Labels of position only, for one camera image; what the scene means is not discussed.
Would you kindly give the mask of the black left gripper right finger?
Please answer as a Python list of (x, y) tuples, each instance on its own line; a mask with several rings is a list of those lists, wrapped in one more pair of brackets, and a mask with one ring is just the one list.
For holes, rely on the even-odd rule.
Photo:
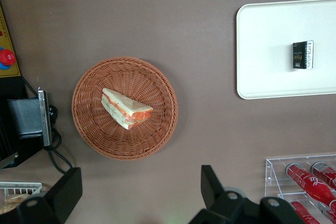
[(201, 167), (201, 194), (205, 208), (190, 223), (319, 223), (307, 210), (281, 198), (265, 197), (256, 204), (224, 188), (211, 165)]

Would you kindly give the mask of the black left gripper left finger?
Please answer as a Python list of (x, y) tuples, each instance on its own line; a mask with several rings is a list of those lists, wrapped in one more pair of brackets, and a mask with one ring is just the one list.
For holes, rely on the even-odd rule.
[(65, 223), (82, 193), (81, 168), (71, 168), (46, 193), (29, 196), (1, 214), (1, 223)]

